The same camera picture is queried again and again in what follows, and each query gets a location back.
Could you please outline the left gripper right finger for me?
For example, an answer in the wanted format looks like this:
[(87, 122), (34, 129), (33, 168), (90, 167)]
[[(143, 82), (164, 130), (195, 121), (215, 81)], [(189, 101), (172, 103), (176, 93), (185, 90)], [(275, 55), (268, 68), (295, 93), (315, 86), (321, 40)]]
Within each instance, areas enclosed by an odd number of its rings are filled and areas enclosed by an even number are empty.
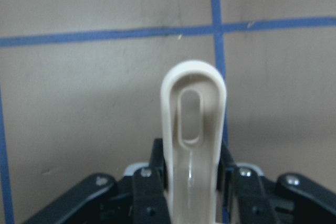
[(235, 162), (226, 143), (217, 188), (224, 223), (335, 223), (335, 193), (293, 172), (272, 181), (258, 166)]

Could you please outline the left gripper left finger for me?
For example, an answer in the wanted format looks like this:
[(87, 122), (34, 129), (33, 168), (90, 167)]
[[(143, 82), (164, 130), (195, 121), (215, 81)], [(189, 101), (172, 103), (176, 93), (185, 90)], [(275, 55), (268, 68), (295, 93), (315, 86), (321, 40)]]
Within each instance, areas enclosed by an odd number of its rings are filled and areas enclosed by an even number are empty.
[(25, 223), (169, 223), (164, 186), (163, 141), (156, 138), (148, 164), (129, 166), (120, 180), (89, 175)]

